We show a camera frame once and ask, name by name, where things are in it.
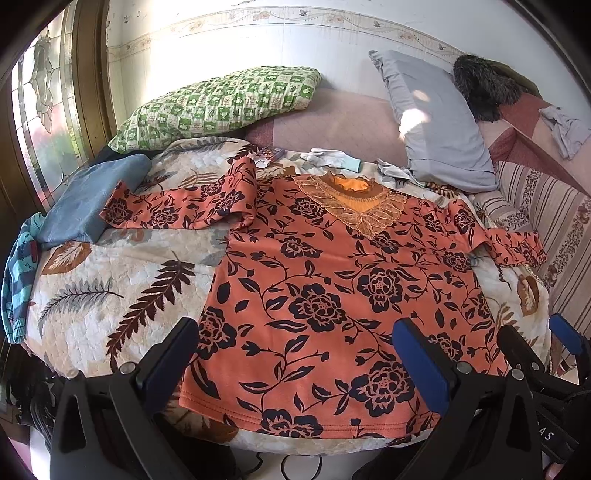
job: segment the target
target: floor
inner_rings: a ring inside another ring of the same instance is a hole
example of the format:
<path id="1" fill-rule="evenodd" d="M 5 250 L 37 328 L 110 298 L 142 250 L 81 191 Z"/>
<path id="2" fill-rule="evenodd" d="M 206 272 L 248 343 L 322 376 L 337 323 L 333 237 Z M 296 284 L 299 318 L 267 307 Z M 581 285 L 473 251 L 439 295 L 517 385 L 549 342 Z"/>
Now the floor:
<path id="1" fill-rule="evenodd" d="M 254 452 L 234 449 L 234 457 L 241 470 L 253 468 L 257 459 Z M 317 480 L 346 480 L 361 466 L 372 460 L 377 454 L 372 452 L 356 452 L 346 455 L 333 455 L 323 458 L 322 470 Z M 259 470 L 248 477 L 249 480 L 282 480 L 281 461 L 284 455 L 263 453 L 263 464 Z M 290 456 L 285 462 L 285 472 L 290 480 L 310 480 L 318 468 L 318 457 Z"/>
<path id="2" fill-rule="evenodd" d="M 31 470 L 38 480 L 50 480 L 50 455 L 41 434 L 31 429 Z M 253 468 L 258 460 L 255 452 L 233 449 L 236 462 L 242 471 Z M 347 455 L 334 455 L 323 458 L 322 470 L 317 480 L 345 480 L 372 460 L 379 451 L 357 452 Z M 281 461 L 284 455 L 263 453 L 263 464 L 259 470 L 248 477 L 249 480 L 281 480 Z M 318 468 L 317 457 L 290 456 L 285 463 L 285 472 L 290 480 L 310 480 Z"/>

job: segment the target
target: fern leaf print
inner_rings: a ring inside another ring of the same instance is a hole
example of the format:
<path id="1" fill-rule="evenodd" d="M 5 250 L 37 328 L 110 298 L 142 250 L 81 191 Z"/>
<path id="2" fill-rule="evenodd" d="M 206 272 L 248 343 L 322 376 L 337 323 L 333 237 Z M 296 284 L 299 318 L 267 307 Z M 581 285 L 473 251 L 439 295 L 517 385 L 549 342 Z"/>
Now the fern leaf print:
<path id="1" fill-rule="evenodd" d="M 95 278 L 92 282 L 80 280 L 78 283 L 66 285 L 43 308 L 37 325 L 39 336 L 43 338 L 43 327 L 53 313 L 78 313 L 82 309 L 102 303 L 109 295 L 124 298 L 123 295 L 111 290 L 112 283 L 111 277 L 105 283 Z"/>
<path id="2" fill-rule="evenodd" d="M 129 307 L 129 312 L 119 322 L 115 333 L 109 335 L 107 341 L 107 355 L 111 357 L 111 365 L 116 364 L 115 357 L 121 351 L 126 339 L 137 333 L 139 325 L 146 326 L 146 317 L 154 320 L 156 308 L 164 311 L 164 300 L 174 305 L 174 291 L 182 293 L 181 286 L 190 285 L 189 277 L 194 277 L 195 264 L 181 262 L 173 252 L 175 260 L 168 260 L 158 270 L 160 273 L 150 288 L 142 291 L 142 297 Z"/>

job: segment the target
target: gray cloth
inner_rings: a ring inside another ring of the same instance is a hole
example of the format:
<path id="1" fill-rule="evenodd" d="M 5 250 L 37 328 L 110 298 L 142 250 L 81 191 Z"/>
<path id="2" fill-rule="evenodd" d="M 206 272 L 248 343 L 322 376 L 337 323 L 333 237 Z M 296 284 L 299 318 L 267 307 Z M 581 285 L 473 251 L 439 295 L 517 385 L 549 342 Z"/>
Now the gray cloth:
<path id="1" fill-rule="evenodd" d="M 133 191 L 151 167 L 151 160 L 138 154 L 77 172 L 45 218 L 37 235 L 41 248 L 49 250 L 68 240 L 95 243 L 107 228 L 100 211 L 119 181 Z"/>
<path id="2" fill-rule="evenodd" d="M 552 130 L 560 155 L 572 160 L 591 135 L 591 129 L 578 118 L 568 116 L 560 107 L 551 105 L 540 109 L 540 117 Z"/>
<path id="3" fill-rule="evenodd" d="M 394 50 L 369 57 L 388 89 L 414 177 L 471 193 L 496 190 L 491 156 L 451 75 Z"/>

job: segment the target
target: black clamp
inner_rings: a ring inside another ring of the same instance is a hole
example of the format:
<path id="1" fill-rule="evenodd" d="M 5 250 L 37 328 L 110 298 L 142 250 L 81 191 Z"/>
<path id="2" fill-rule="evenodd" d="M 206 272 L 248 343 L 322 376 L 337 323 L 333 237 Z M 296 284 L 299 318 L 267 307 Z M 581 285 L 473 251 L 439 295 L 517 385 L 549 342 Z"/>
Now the black clamp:
<path id="1" fill-rule="evenodd" d="M 51 445 L 52 480 L 194 480 L 151 422 L 189 364 L 199 328 L 182 318 L 142 360 L 66 383 Z"/>

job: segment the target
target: wooden door frame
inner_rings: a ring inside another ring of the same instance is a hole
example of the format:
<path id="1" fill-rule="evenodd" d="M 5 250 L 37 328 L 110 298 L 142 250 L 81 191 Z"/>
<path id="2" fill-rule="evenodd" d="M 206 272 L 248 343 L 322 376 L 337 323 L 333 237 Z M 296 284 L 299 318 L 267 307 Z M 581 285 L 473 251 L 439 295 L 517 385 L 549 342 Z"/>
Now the wooden door frame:
<path id="1" fill-rule="evenodd" d="M 74 13 L 74 98 L 82 129 L 82 141 L 91 162 L 116 131 L 106 42 L 108 10 L 109 0 L 78 0 Z"/>

